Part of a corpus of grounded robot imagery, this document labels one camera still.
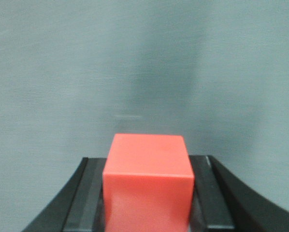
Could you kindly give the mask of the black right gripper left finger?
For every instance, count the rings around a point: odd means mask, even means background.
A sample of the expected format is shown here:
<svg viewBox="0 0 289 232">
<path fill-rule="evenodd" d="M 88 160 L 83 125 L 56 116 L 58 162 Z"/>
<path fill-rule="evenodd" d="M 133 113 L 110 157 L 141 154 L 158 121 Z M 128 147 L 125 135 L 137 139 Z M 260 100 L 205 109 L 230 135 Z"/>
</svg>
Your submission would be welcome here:
<svg viewBox="0 0 289 232">
<path fill-rule="evenodd" d="M 79 166 L 25 232 L 103 232 L 102 172 L 105 158 L 82 158 Z"/>
</svg>

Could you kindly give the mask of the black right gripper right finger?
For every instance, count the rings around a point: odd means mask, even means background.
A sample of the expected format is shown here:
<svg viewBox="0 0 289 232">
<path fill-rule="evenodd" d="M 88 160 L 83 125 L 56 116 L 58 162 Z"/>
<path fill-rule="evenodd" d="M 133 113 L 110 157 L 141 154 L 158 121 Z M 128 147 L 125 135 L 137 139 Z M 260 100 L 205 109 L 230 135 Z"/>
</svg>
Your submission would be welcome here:
<svg viewBox="0 0 289 232">
<path fill-rule="evenodd" d="M 191 155 L 192 232 L 289 232 L 289 211 L 258 194 L 213 156 Z"/>
</svg>

